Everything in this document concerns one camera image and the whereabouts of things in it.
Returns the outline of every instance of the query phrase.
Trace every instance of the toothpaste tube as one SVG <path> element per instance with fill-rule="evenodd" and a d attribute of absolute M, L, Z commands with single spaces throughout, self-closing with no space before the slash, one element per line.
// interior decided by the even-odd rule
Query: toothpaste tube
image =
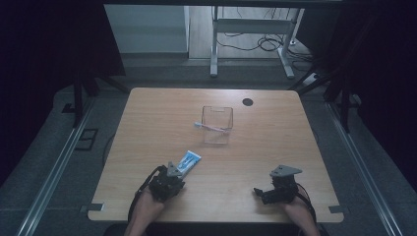
<path fill-rule="evenodd" d="M 187 173 L 197 164 L 197 162 L 200 161 L 201 158 L 201 156 L 195 154 L 190 150 L 187 150 L 187 152 L 184 154 L 177 166 L 177 169 L 182 174 L 181 178 L 184 178 L 187 175 Z"/>

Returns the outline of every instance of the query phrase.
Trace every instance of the person's hand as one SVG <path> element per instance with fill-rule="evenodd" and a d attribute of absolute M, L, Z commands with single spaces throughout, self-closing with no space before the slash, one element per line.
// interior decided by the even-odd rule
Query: person's hand
<path fill-rule="evenodd" d="M 308 199 L 307 194 L 301 187 L 298 187 L 298 192 Z M 280 208 L 288 215 L 288 217 L 301 228 L 305 236 L 320 236 L 319 229 L 316 222 L 311 216 L 307 205 L 298 197 L 289 203 L 279 203 Z"/>
<path fill-rule="evenodd" d="M 135 205 L 125 236 L 141 236 L 148 225 L 160 215 L 164 207 L 165 204 L 156 201 L 150 189 L 146 187 Z"/>

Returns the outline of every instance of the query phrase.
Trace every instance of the dark background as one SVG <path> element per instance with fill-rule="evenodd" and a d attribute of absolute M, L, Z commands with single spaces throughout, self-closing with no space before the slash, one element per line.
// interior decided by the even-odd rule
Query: dark background
<path fill-rule="evenodd" d="M 397 1 L 381 16 L 353 67 L 364 123 L 417 190 L 417 7 Z"/>
<path fill-rule="evenodd" d="M 76 75 L 123 75 L 102 4 L 16 1 L 0 7 L 1 183 Z"/>

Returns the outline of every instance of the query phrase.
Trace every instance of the wall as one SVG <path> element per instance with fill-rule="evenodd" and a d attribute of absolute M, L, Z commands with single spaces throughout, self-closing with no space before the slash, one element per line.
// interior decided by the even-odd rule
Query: wall
<path fill-rule="evenodd" d="M 188 6 L 104 8 L 120 53 L 188 52 Z"/>

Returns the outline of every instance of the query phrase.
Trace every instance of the wooden table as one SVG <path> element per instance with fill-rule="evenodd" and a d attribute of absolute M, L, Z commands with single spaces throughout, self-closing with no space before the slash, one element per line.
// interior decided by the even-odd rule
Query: wooden table
<path fill-rule="evenodd" d="M 251 98 L 252 106 L 242 100 Z M 203 106 L 233 107 L 227 145 L 203 142 Z M 302 169 L 303 185 L 318 222 L 340 222 L 328 207 L 338 200 L 309 122 L 295 91 L 135 88 L 120 121 L 89 211 L 92 220 L 127 220 L 135 192 L 158 165 L 187 150 L 202 160 L 167 204 L 160 222 L 289 222 L 276 205 L 263 205 L 253 188 L 271 190 L 269 173 L 279 164 Z"/>

